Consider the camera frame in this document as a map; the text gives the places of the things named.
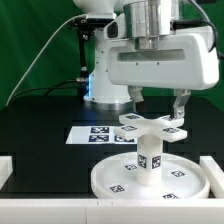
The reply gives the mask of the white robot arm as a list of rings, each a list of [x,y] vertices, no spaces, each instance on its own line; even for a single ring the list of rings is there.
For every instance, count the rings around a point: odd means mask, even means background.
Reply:
[[[219,80],[216,31],[207,20],[181,19],[181,0],[73,0],[95,36],[95,68],[87,101],[102,108],[133,104],[144,87],[172,89],[182,118],[193,90]]]

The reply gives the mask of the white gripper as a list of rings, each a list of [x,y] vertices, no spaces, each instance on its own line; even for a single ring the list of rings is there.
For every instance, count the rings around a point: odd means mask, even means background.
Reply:
[[[219,80],[216,49],[209,51],[212,42],[209,26],[177,30],[162,37],[155,50],[136,50],[134,42],[128,39],[113,40],[109,49],[109,79],[115,85],[129,86],[136,113],[144,111],[141,87],[175,89],[173,117],[183,118],[190,90],[212,88]]]

